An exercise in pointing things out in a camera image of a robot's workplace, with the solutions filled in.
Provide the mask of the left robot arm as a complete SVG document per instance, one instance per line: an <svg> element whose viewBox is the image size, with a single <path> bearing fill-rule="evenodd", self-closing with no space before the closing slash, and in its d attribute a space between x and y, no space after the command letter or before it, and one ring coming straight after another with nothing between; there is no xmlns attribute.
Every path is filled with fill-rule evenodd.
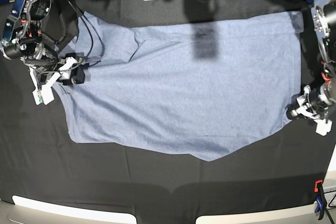
<svg viewBox="0 0 336 224"><path fill-rule="evenodd" d="M307 2L312 4L310 11L323 67L323 83L317 88L304 86L303 93L287 108L287 117L328 123L329 115L335 110L335 0Z"/></svg>

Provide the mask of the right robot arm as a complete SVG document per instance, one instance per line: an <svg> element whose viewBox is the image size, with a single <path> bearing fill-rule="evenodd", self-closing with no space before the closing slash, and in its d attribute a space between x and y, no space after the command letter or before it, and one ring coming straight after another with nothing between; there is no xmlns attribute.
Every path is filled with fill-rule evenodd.
<svg viewBox="0 0 336 224"><path fill-rule="evenodd" d="M43 20L52 6L57 7L59 14L61 34L58 39L43 31ZM83 84L85 73L82 65L88 55L82 52L58 54L67 33L66 19L57 0L14 0L3 29L1 52L4 58L20 59L30 68L38 90L52 84L52 78L65 86Z"/></svg>

